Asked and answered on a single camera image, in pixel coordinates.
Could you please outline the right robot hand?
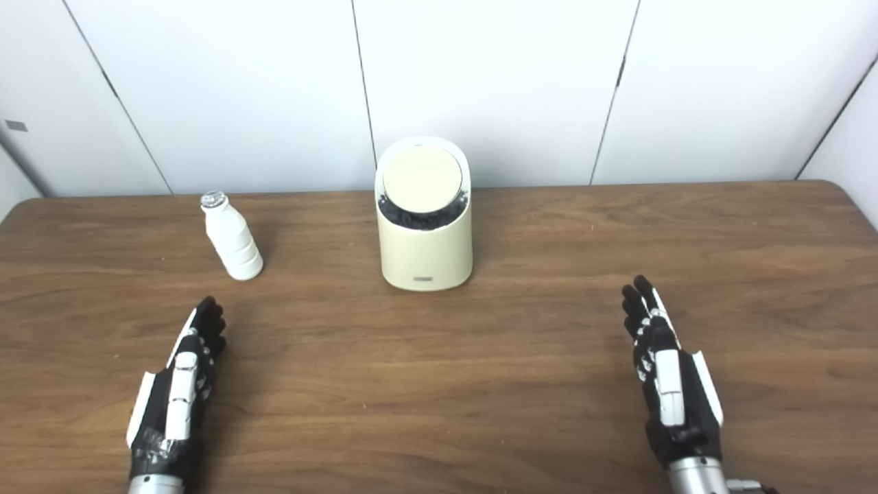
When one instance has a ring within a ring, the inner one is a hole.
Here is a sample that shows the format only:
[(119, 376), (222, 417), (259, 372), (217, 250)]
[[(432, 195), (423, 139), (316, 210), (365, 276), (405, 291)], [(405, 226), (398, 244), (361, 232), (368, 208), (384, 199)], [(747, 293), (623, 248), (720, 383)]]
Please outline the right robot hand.
[(687, 458), (720, 462), (724, 413), (704, 356), (684, 350), (661, 295), (645, 276), (637, 275), (621, 294), (652, 453), (665, 469)]

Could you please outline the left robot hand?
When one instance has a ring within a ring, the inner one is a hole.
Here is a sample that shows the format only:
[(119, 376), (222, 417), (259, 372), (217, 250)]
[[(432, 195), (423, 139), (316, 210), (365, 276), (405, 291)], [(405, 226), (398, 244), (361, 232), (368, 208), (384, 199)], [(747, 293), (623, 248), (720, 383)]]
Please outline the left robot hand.
[(204, 297), (189, 314), (164, 369), (145, 372), (126, 431), (130, 493), (184, 493), (204, 457), (202, 425), (226, 348), (223, 307)]

